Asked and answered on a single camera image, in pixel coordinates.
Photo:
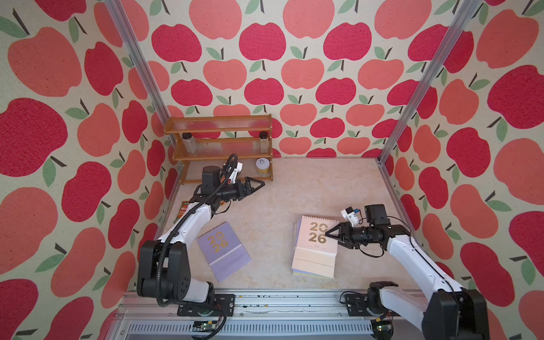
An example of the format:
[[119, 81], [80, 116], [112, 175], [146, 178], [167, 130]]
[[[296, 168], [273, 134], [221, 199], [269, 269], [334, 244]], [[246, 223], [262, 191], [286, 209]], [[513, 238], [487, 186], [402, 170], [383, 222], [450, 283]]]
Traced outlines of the pink calendar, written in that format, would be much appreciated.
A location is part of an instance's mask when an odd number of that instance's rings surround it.
[[334, 278], [338, 244], [325, 232], [338, 225], [338, 220], [308, 215], [300, 217], [297, 249], [292, 273], [311, 273]]

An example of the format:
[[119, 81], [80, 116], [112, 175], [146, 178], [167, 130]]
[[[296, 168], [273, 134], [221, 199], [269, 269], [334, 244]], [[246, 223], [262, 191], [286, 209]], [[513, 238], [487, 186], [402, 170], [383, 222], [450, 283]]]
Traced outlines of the purple calendar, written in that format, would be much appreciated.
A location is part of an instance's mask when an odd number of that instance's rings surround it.
[[223, 282], [252, 260], [229, 222], [203, 233], [197, 237], [197, 242], [218, 282]]
[[293, 225], [293, 243], [292, 243], [292, 255], [291, 255], [291, 261], [293, 262], [296, 254], [297, 249], [297, 242], [298, 242], [298, 233], [299, 233], [299, 221], [296, 221]]

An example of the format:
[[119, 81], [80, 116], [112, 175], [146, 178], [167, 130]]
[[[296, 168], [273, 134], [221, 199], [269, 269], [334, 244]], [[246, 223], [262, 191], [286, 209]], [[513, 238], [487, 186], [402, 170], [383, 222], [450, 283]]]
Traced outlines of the yellow-green calendar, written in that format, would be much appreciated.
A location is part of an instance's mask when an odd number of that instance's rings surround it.
[[333, 279], [333, 278], [330, 278], [328, 276], [320, 276], [320, 275], [314, 275], [314, 274], [311, 274], [311, 273], [299, 273], [299, 272], [293, 272], [293, 276], [301, 276], [301, 277], [305, 277], [305, 278], [324, 279], [324, 280]]

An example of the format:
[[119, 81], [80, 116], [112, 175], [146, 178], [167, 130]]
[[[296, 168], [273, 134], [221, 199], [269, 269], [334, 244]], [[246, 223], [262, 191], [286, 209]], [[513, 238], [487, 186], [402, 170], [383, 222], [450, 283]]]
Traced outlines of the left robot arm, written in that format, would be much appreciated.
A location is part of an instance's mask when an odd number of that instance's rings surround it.
[[144, 243], [137, 275], [140, 297], [154, 298], [161, 307], [213, 305], [213, 284], [191, 278], [188, 248], [222, 202], [241, 201], [265, 186], [256, 178], [235, 179], [236, 173], [237, 167], [227, 164], [204, 167], [202, 184], [194, 191], [181, 219], [158, 240]]

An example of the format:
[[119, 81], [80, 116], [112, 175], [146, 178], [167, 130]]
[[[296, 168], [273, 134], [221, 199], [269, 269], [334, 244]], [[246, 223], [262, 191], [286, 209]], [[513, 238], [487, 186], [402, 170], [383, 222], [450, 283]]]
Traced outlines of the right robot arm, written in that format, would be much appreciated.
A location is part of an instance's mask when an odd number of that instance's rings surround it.
[[487, 302], [476, 289], [468, 290], [449, 276], [414, 241], [407, 225], [389, 216], [385, 206], [367, 205], [342, 211], [344, 222], [325, 233], [347, 249], [361, 251], [379, 245], [407, 270], [423, 293], [413, 297], [392, 281], [372, 282], [366, 293], [374, 339], [391, 339], [398, 314], [422, 332], [425, 339], [489, 339]]

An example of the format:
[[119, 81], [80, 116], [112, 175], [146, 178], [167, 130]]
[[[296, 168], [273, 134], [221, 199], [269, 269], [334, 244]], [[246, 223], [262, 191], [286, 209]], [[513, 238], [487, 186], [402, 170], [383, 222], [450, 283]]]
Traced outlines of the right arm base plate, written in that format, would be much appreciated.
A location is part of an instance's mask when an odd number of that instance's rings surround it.
[[397, 317], [398, 313], [386, 310], [378, 305], [367, 294], [355, 291], [345, 291], [340, 295], [339, 302], [347, 309], [350, 317]]

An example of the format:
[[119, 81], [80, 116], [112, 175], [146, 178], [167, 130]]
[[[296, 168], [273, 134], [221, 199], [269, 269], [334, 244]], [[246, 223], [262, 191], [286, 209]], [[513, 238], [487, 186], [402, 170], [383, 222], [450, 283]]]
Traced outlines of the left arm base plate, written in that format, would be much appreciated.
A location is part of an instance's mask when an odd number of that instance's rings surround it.
[[234, 294], [215, 294], [204, 303], [183, 302], [178, 306], [179, 317], [232, 317], [235, 307]]

